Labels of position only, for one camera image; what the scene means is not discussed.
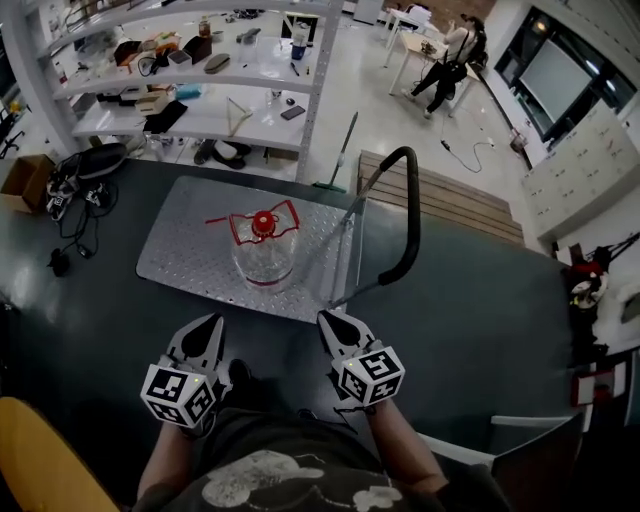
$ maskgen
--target brick wall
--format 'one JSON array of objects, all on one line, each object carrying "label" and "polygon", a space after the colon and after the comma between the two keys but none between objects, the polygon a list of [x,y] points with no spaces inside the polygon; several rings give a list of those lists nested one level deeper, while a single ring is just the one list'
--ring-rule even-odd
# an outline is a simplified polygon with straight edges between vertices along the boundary
[{"label": "brick wall", "polygon": [[384,6],[404,11],[408,5],[416,3],[429,8],[433,13],[431,23],[446,34],[449,20],[455,20],[456,25],[462,24],[462,13],[477,16],[481,20],[486,19],[496,0],[385,0]]}]

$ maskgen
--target black cable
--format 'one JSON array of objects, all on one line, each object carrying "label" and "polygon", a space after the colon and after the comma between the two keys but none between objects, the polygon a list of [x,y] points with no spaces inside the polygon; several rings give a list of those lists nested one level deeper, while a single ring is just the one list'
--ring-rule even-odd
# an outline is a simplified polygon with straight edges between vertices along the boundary
[{"label": "black cable", "polygon": [[476,148],[478,146],[482,146],[482,145],[487,145],[487,146],[491,146],[493,147],[493,144],[489,143],[489,142],[476,142],[473,145],[473,154],[476,157],[476,161],[478,162],[479,165],[479,169],[475,170],[472,169],[471,167],[469,167],[467,164],[464,163],[464,161],[458,156],[456,155],[453,151],[451,151],[451,146],[449,146],[449,144],[447,143],[446,140],[444,140],[444,122],[445,122],[445,115],[442,114],[442,127],[440,129],[440,143],[442,144],[442,146],[449,152],[451,153],[451,155],[453,157],[455,157],[456,160],[458,160],[458,162],[460,162],[462,164],[462,166],[467,169],[469,172],[472,172],[473,174],[478,174],[479,172],[482,171],[482,162],[480,161],[480,158],[478,157],[478,152],[476,150]]},{"label": "black cable", "polygon": [[72,241],[69,244],[67,244],[65,247],[62,248],[62,250],[60,251],[60,254],[63,254],[65,251],[67,251],[68,249],[74,246],[76,247],[76,250],[79,253],[81,253],[80,240],[82,240],[82,238],[86,234],[87,227],[91,219],[94,220],[93,238],[95,242],[94,248],[91,251],[91,257],[95,256],[98,253],[98,250],[100,248],[100,240],[98,237],[98,229],[100,225],[99,219],[101,219],[102,217],[106,217],[113,211],[113,209],[118,204],[118,198],[120,194],[118,186],[115,183],[104,182],[104,184],[105,184],[105,187],[107,188],[107,191],[109,191],[109,187],[112,188],[112,192],[110,192],[111,203],[107,208],[104,208],[104,211],[102,212],[96,211],[98,207],[90,203],[88,200],[84,199],[84,205],[83,205],[82,211],[78,216],[78,220],[76,221],[76,227],[72,233],[65,234],[63,229],[64,219],[68,217],[68,214],[65,214],[58,221],[60,238],[62,238],[63,240],[72,239]]}]

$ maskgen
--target smartphone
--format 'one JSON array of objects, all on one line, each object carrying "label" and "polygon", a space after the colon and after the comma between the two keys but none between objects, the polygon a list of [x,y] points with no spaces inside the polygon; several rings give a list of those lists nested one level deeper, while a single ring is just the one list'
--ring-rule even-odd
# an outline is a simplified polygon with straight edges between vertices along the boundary
[{"label": "smartphone", "polygon": [[287,121],[291,121],[294,117],[298,117],[300,114],[304,114],[305,112],[306,110],[303,109],[300,105],[296,105],[295,107],[284,111],[280,115],[282,116],[283,119],[286,119]]}]

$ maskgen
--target chair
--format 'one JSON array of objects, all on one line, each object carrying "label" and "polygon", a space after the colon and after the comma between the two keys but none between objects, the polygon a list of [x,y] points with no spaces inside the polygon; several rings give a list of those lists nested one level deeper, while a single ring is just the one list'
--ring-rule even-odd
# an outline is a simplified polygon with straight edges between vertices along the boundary
[{"label": "chair", "polygon": [[487,466],[514,511],[565,510],[564,499],[582,439],[583,415],[558,418],[493,416],[491,424],[550,430],[499,455],[423,434],[420,437],[433,453],[445,459]]},{"label": "chair", "polygon": [[0,472],[22,510],[118,512],[65,440],[11,397],[0,398]]}]

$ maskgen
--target person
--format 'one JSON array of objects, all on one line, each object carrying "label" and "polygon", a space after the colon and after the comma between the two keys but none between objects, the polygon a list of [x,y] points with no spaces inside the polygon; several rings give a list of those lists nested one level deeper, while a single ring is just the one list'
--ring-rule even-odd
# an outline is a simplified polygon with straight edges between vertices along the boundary
[{"label": "person", "polygon": [[256,410],[265,400],[242,361],[231,363],[229,377],[233,389],[198,463],[194,441],[162,425],[133,512],[509,510],[484,466],[449,481],[390,399],[367,415],[380,462],[344,425],[308,410],[296,418]]},{"label": "person", "polygon": [[424,117],[427,119],[431,118],[431,114],[442,105],[442,102],[447,97],[452,98],[453,94],[455,94],[455,81],[447,79],[448,73],[445,62],[457,60],[464,65],[467,61],[473,61],[485,51],[487,37],[484,32],[484,23],[475,16],[463,15],[463,19],[465,20],[464,26],[459,28],[456,28],[453,20],[449,21],[449,32],[444,37],[444,42],[449,47],[442,58],[443,62],[436,61],[424,80],[413,91],[402,89],[402,94],[409,101],[415,101],[418,94],[431,85],[438,83],[433,101],[424,111]]}]

